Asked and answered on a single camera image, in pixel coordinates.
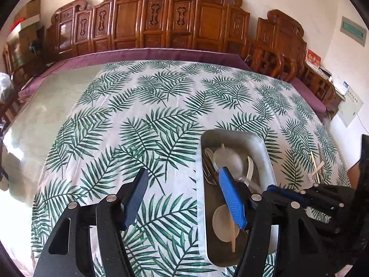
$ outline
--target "wall sign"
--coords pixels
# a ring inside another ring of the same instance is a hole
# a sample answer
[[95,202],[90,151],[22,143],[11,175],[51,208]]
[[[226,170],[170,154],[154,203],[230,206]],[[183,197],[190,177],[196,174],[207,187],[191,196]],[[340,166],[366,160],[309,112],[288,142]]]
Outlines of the wall sign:
[[356,40],[363,47],[365,46],[366,30],[344,16],[342,17],[340,31]]

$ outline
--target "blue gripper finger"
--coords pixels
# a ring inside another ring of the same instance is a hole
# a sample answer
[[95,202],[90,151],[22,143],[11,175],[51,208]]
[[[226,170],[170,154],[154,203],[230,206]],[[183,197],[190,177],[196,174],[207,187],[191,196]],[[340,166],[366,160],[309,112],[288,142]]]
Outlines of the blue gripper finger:
[[219,186],[223,192],[224,199],[226,199],[233,221],[240,229],[245,229],[247,225],[245,205],[234,187],[233,182],[234,180],[231,173],[228,171],[227,167],[223,167],[219,171]]

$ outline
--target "wooden armchair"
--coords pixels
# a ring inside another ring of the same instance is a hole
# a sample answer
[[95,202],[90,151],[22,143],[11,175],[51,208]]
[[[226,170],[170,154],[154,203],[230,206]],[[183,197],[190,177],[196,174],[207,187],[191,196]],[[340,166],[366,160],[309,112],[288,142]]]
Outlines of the wooden armchair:
[[327,105],[335,95],[334,87],[305,63],[307,44],[303,36],[304,29],[300,23],[278,9],[269,11],[268,19],[258,20],[257,42],[283,56],[280,78],[291,82],[297,77],[320,102]]
[[248,38],[241,57],[254,72],[273,78],[281,76],[284,66],[283,57],[266,45]]

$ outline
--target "stainless steel tray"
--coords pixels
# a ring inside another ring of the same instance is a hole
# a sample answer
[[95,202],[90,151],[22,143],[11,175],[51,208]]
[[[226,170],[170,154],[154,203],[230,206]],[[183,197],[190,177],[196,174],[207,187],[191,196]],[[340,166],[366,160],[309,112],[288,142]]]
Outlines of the stainless steel tray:
[[[201,150],[215,150],[224,144],[237,151],[244,162],[244,175],[247,173],[250,156],[254,161],[252,180],[266,190],[268,185],[276,185],[274,172],[263,140],[252,132],[213,129],[205,131],[200,140],[196,157],[196,187],[197,187],[197,221],[199,232],[199,251],[211,263],[220,267],[237,265],[247,244],[247,236],[240,232],[236,238],[236,252],[231,252],[231,243],[219,240],[213,230],[212,219],[214,211],[225,204],[219,187],[209,184],[203,177]],[[278,229],[272,226],[269,253],[277,249]]]

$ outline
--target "green fern pattern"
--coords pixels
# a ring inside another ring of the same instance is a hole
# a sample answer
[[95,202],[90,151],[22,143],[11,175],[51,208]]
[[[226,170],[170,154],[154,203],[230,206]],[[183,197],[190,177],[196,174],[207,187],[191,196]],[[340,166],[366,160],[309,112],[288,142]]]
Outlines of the green fern pattern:
[[[349,185],[329,133],[290,84],[216,64],[107,63],[47,156],[32,208],[34,260],[69,202],[97,203],[132,181],[143,166],[149,187],[135,225],[121,234],[135,275],[232,276],[235,266],[216,267],[199,252],[204,235],[197,228],[196,162],[202,133],[214,128],[262,138],[281,187],[311,186],[310,152],[318,159],[318,145],[323,182]],[[105,277],[98,251],[93,261],[95,275]],[[271,254],[264,277],[273,275],[274,263]]]

